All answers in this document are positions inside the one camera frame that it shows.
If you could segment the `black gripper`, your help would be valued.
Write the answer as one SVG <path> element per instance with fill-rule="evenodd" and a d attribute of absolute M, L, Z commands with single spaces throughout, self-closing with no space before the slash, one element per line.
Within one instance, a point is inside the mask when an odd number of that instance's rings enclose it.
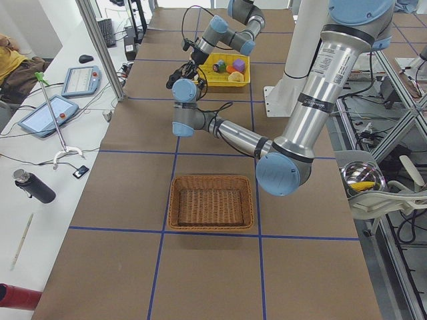
<path fill-rule="evenodd" d="M 208 42 L 194 43 L 191 60 L 195 65 L 203 65 L 210 55 L 210 44 Z"/>
<path fill-rule="evenodd" d="M 173 84 L 179 79 L 194 80 L 197 77 L 197 87 L 203 89 L 207 86 L 207 80 L 200 76 L 201 69 L 194 63 L 184 63 L 181 67 L 176 69 L 168 78 L 166 88 L 171 89 Z"/>

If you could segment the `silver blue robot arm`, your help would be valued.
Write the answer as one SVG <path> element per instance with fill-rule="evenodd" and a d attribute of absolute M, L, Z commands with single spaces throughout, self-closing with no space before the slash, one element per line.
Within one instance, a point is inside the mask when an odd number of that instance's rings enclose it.
<path fill-rule="evenodd" d="M 255 39 L 265 27 L 262 10 L 255 6 L 253 1 L 229 1 L 228 15 L 246 28 L 243 31 L 235 31 L 226 20 L 214 15 L 201 38 L 195 43 L 191 54 L 195 65 L 203 65 L 219 42 L 245 56 L 249 56 L 253 51 Z"/>
<path fill-rule="evenodd" d="M 249 55 L 266 22 L 252 1 L 230 1 L 228 14 L 245 25 L 243 31 L 230 28 L 215 15 L 197 41 L 184 39 L 182 47 L 190 59 L 167 81 L 175 99 L 173 134 L 190 137 L 203 129 L 221 137 L 238 151 L 258 160 L 256 179 L 271 195 L 293 193 L 309 178 L 314 144 L 333 111 L 352 68 L 362 53 L 387 48 L 391 38 L 393 1 L 330 1 L 328 19 L 320 32 L 320 46 L 307 81 L 302 88 L 284 132 L 273 140 L 223 120 L 217 111 L 197 106 L 207 82 L 197 71 L 218 43 Z"/>

